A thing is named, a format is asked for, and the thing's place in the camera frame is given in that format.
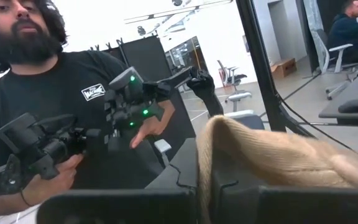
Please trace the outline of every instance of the cardboard box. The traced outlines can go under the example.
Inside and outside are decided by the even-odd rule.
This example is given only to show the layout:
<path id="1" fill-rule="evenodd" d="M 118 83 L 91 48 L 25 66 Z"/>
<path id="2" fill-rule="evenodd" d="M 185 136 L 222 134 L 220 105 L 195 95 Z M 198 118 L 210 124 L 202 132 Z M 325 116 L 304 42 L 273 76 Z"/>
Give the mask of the cardboard box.
<path id="1" fill-rule="evenodd" d="M 296 71 L 295 59 L 283 60 L 271 66 L 272 75 L 274 78 L 284 78 Z"/>

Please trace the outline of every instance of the finger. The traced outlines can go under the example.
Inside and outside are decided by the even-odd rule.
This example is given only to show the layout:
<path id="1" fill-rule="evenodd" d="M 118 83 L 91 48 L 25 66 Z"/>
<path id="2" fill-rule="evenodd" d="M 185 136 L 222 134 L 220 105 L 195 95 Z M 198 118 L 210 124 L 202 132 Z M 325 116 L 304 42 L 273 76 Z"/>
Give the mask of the finger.
<path id="1" fill-rule="evenodd" d="M 146 134 L 143 131 L 139 131 L 131 141 L 131 148 L 136 148 L 144 138 L 146 138 Z"/>
<path id="2" fill-rule="evenodd" d="M 74 156 L 71 156 L 67 161 L 62 162 L 61 164 L 58 164 L 56 166 L 56 168 L 60 172 L 64 171 L 64 170 L 68 170 L 68 169 L 74 168 L 81 160 L 82 160 L 81 156 L 74 155 Z"/>

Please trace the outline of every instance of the black pole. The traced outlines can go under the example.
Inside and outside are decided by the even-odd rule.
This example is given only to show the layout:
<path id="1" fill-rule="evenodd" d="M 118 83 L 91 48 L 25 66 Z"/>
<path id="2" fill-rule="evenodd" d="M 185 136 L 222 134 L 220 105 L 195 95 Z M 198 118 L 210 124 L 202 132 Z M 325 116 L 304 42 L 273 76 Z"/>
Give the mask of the black pole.
<path id="1" fill-rule="evenodd" d="M 236 0 L 272 131 L 286 132 L 253 0 Z"/>

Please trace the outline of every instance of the black cable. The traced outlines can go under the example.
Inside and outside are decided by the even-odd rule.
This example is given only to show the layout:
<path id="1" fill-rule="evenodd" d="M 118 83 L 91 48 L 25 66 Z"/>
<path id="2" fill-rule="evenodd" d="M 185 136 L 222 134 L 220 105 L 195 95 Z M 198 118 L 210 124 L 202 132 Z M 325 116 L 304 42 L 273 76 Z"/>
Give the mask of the black cable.
<path id="1" fill-rule="evenodd" d="M 329 134 L 325 133 L 323 130 L 317 128 L 316 126 L 314 126 L 313 124 L 311 124 L 309 121 L 307 121 L 306 119 L 304 119 L 304 117 L 302 117 L 300 114 L 298 114 L 295 110 L 293 110 L 290 105 L 287 104 L 287 102 L 284 101 L 284 99 L 280 96 L 280 94 L 278 94 L 278 100 L 280 100 L 292 113 L 294 113 L 295 115 L 297 115 L 297 117 L 299 117 L 303 122 L 305 122 L 307 125 L 311 126 L 312 128 L 314 128 L 315 130 L 319 131 L 321 134 L 327 136 L 329 139 L 333 140 L 334 142 L 344 146 L 345 148 L 349 149 L 350 151 L 358 154 L 358 152 L 356 152 L 354 149 L 352 149 L 351 147 L 347 146 L 346 144 L 344 144 L 343 142 L 337 140 L 336 138 L 330 136 Z"/>

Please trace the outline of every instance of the desk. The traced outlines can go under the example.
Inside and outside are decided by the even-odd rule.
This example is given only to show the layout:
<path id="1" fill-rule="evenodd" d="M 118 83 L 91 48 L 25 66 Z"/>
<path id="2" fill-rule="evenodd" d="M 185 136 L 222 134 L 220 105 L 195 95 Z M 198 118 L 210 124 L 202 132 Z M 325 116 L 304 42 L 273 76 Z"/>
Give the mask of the desk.
<path id="1" fill-rule="evenodd" d="M 358 126 L 358 113 L 345 114 L 338 112 L 338 108 L 350 100 L 358 100 L 358 78 L 319 114 L 319 118 L 336 118 L 339 125 Z"/>

